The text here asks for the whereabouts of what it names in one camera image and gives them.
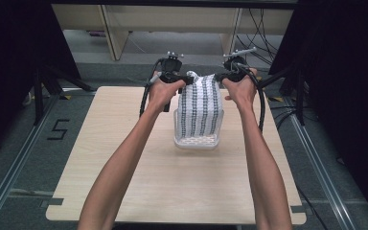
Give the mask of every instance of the metal frame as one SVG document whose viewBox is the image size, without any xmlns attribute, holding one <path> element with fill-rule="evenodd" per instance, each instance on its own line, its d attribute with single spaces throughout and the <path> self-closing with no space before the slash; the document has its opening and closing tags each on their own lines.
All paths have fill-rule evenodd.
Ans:
<svg viewBox="0 0 368 230">
<path fill-rule="evenodd" d="M 41 130 L 43 129 L 48 116 L 50 115 L 51 110 L 53 109 L 54 105 L 58 101 L 58 95 L 52 95 L 47 102 L 45 112 L 40 120 L 40 122 L 34 126 L 29 133 L 28 138 L 26 139 L 25 143 L 22 146 L 22 149 L 17 154 L 16 158 L 14 159 L 13 163 L 11 164 L 10 169 L 6 173 L 3 181 L 0 184 L 0 210 L 5 203 L 6 198 L 8 197 L 9 193 L 11 192 L 11 188 L 16 181 L 17 177 L 20 175 L 20 172 L 23 169 L 26 161 L 29 158 L 30 152 L 32 148 L 35 146 L 35 143 L 40 135 Z"/>
<path fill-rule="evenodd" d="M 295 9 L 299 0 L 41 0 L 52 4 L 79 5 L 123 5 L 123 6 L 169 6 L 205 8 L 256 8 L 256 9 Z"/>
<path fill-rule="evenodd" d="M 293 106 L 291 99 L 288 97 L 285 97 L 285 103 L 287 106 Z M 321 157 L 316 151 L 316 148 L 313 145 L 305 126 L 300 125 L 298 118 L 295 115 L 291 115 L 291 121 L 295 127 L 295 130 L 297 131 L 298 137 L 303 143 L 304 149 L 307 152 L 307 156 L 309 157 L 316 176 L 318 177 L 319 183 L 321 184 L 321 187 L 327 196 L 331 207 L 333 208 L 333 212 L 339 222 L 340 227 L 344 230 L 357 229 L 357 226 L 353 222 L 352 217 L 342 200 L 342 197 L 337 191 L 330 175 L 327 172 L 327 169 L 322 163 Z"/>
</svg>

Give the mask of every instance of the aluminum rail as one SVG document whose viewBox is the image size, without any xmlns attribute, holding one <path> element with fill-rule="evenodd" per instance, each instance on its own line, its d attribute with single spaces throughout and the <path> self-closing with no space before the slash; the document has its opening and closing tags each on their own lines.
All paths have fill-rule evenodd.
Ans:
<svg viewBox="0 0 368 230">
<path fill-rule="evenodd" d="M 285 103 L 287 106 L 293 106 L 291 99 L 288 97 L 285 97 Z M 322 189 L 327 196 L 331 207 L 333 208 L 333 212 L 339 222 L 340 227 L 344 230 L 357 229 L 357 226 L 353 222 L 352 217 L 342 200 L 342 197 L 337 191 L 330 175 L 322 163 L 321 157 L 316 151 L 316 148 L 313 145 L 306 128 L 300 125 L 300 122 L 295 115 L 291 115 L 291 121 L 301 142 L 303 143 L 313 169 L 318 177 L 319 183 L 321 184 Z"/>
<path fill-rule="evenodd" d="M 58 99 L 59 95 L 51 95 L 50 99 L 47 102 L 47 105 L 45 106 L 45 112 L 43 117 L 41 118 L 40 122 L 32 128 L 28 138 L 26 139 L 25 143 L 22 146 L 22 149 L 17 154 L 16 158 L 11 164 L 10 169 L 6 173 L 4 179 L 2 180 L 0 184 L 0 210 L 4 205 L 5 200 L 8 197 L 9 193 L 11 192 L 11 188 L 14 182 L 20 175 L 23 166 L 28 160 L 30 152 L 32 151 L 32 148 L 35 146 L 35 143 L 40 135 L 42 128 L 44 127 L 47 121 L 50 111 L 53 109 Z"/>
</svg>

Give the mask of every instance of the hand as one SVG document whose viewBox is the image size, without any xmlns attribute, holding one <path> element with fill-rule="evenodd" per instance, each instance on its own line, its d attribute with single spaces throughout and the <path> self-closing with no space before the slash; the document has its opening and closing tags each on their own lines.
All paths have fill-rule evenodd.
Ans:
<svg viewBox="0 0 368 230">
<path fill-rule="evenodd" d="M 254 68 L 250 68 L 250 71 L 256 76 L 258 71 Z M 249 76 L 244 76 L 244 78 L 239 82 L 232 82 L 229 79 L 224 79 L 222 84 L 229 92 L 229 96 L 225 97 L 225 100 L 233 100 L 237 105 L 238 109 L 250 108 L 253 104 L 256 95 L 256 86 Z"/>
<path fill-rule="evenodd" d="M 168 104 L 172 97 L 176 95 L 176 91 L 184 86 L 184 80 L 174 83 L 164 83 L 161 80 L 156 80 L 150 88 L 149 107 L 152 106 L 158 113 L 162 112 L 164 105 Z"/>
</svg>

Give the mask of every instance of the light wood surface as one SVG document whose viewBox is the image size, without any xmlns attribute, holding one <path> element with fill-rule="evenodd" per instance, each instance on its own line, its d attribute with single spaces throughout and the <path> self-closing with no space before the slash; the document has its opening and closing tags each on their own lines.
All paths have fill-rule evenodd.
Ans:
<svg viewBox="0 0 368 230">
<path fill-rule="evenodd" d="M 51 220 L 78 220 L 85 198 L 103 165 L 136 124 L 141 87 L 101 87 L 54 193 Z M 254 223 L 244 154 L 241 119 L 233 102 L 223 102 L 224 118 L 214 150 L 179 149 L 174 145 L 173 111 L 160 114 L 127 189 L 117 221 L 176 223 Z M 259 102 L 255 103 L 260 111 Z M 286 183 L 290 206 L 301 206 L 273 118 L 267 107 L 264 138 Z M 291 213 L 294 224 L 304 213 Z"/>
</svg>

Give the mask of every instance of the wire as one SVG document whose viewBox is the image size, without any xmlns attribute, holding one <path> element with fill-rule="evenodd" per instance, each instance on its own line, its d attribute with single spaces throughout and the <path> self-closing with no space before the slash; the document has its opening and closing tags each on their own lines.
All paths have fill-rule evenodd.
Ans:
<svg viewBox="0 0 368 230">
<path fill-rule="evenodd" d="M 275 51 L 278 51 L 277 48 L 275 48 L 266 38 L 265 36 L 265 22 L 264 22 L 264 15 L 265 15 L 265 10 L 264 9 L 261 9 L 261 19 L 260 19 L 260 22 L 259 22 L 259 25 L 258 23 L 256 22 L 255 20 L 255 17 L 253 16 L 253 13 L 252 13 L 252 10 L 249 9 L 249 14 L 253 20 L 253 23 L 255 24 L 255 27 L 256 27 L 256 33 L 254 34 L 253 38 L 250 39 L 249 36 L 247 36 L 247 38 L 250 40 L 251 43 L 253 43 L 255 46 L 256 44 L 253 42 L 256 35 L 259 34 L 262 41 L 264 42 L 264 45 L 266 47 L 266 49 L 264 48 L 261 48 L 259 46 L 256 46 L 256 47 L 259 47 L 260 49 L 264 50 L 264 51 L 267 51 L 268 52 L 268 55 L 270 56 L 271 60 L 274 59 L 274 56 L 273 55 L 276 55 L 276 53 L 273 53 L 271 52 L 270 48 L 268 46 L 270 46 L 272 49 L 274 49 Z"/>
<path fill-rule="evenodd" d="M 127 39 L 129 41 L 131 41 L 133 43 L 133 45 L 135 45 L 140 51 L 142 51 L 143 53 L 147 54 L 147 52 L 144 51 L 142 48 L 140 48 L 140 46 L 138 44 L 136 44 L 136 42 L 134 42 L 134 40 L 130 36 L 128 36 Z"/>
<path fill-rule="evenodd" d="M 298 193 L 300 193 L 301 196 L 303 196 L 304 200 L 306 200 L 306 202 L 309 204 L 310 208 L 312 209 L 313 213 L 315 214 L 315 216 L 318 218 L 318 220 L 321 222 L 322 227 L 324 227 L 325 230 L 328 230 L 327 225 L 325 224 L 324 220 L 322 220 L 321 217 L 319 217 L 319 214 L 316 212 L 315 208 L 313 207 L 313 205 L 311 204 L 310 200 L 306 197 L 306 195 L 303 193 L 303 191 L 300 189 L 300 187 L 298 187 L 298 185 L 295 185 L 297 187 Z"/>
<path fill-rule="evenodd" d="M 259 129 L 261 130 L 261 132 L 263 132 L 263 125 L 264 125 L 264 122 L 265 122 L 265 95 L 263 93 L 263 89 L 259 86 L 259 82 L 256 79 L 256 76 L 253 74 L 253 72 L 248 71 L 245 68 L 240 67 L 239 65 L 236 65 L 236 66 L 242 72 L 244 72 L 247 76 L 250 77 L 250 79 L 253 81 L 253 83 L 255 84 L 256 88 L 258 89 L 258 94 L 259 94 L 259 99 L 260 99 L 260 104 L 261 104 L 261 114 L 260 114 L 260 121 L 259 121 Z"/>
<path fill-rule="evenodd" d="M 277 116 L 274 117 L 274 120 L 276 120 L 277 118 L 279 118 L 280 116 L 282 116 L 283 114 L 289 113 L 290 110 L 286 111 L 286 112 L 282 112 L 280 114 L 278 114 Z"/>
<path fill-rule="evenodd" d="M 276 125 L 277 129 L 280 129 L 280 126 L 282 125 L 283 121 L 288 118 L 289 116 L 291 116 L 292 114 L 296 113 L 297 110 L 292 110 L 292 111 L 289 111 L 288 114 L 286 116 L 284 116 L 280 121 L 279 123 Z"/>
<path fill-rule="evenodd" d="M 296 108 L 297 106 L 278 106 L 278 107 L 270 107 L 270 109 L 278 109 L 278 108 Z"/>
<path fill-rule="evenodd" d="M 142 102 L 140 104 L 140 110 L 139 110 L 139 117 L 141 117 L 143 112 L 145 112 L 146 100 L 148 99 L 148 94 L 149 94 L 150 87 L 151 87 L 150 79 L 153 78 L 154 71 L 156 70 L 158 64 L 161 63 L 162 60 L 163 60 L 162 58 L 158 59 L 153 65 L 153 69 L 152 69 L 152 71 L 150 73 L 150 76 L 148 78 L 148 81 L 145 85 L 145 91 L 143 92 Z"/>
<path fill-rule="evenodd" d="M 256 68 L 258 70 L 258 72 L 268 72 L 269 70 L 268 69 L 261 69 L 261 68 Z"/>
<path fill-rule="evenodd" d="M 246 46 L 238 35 L 236 35 L 236 37 L 237 37 L 238 41 L 241 43 L 241 45 L 243 46 L 244 49 L 250 49 L 250 46 Z M 271 61 L 267 60 L 266 58 L 262 57 L 261 55 L 259 55 L 257 53 L 251 53 L 251 54 L 253 56 L 255 56 L 256 58 L 262 60 L 266 64 L 271 65 Z"/>
<path fill-rule="evenodd" d="M 310 120 L 310 121 L 313 121 L 313 122 L 319 122 L 319 120 L 318 120 L 318 118 L 311 118 L 311 117 L 309 117 L 309 116 L 307 116 L 307 115 L 303 115 L 305 118 L 307 118 L 308 120 Z"/>
</svg>

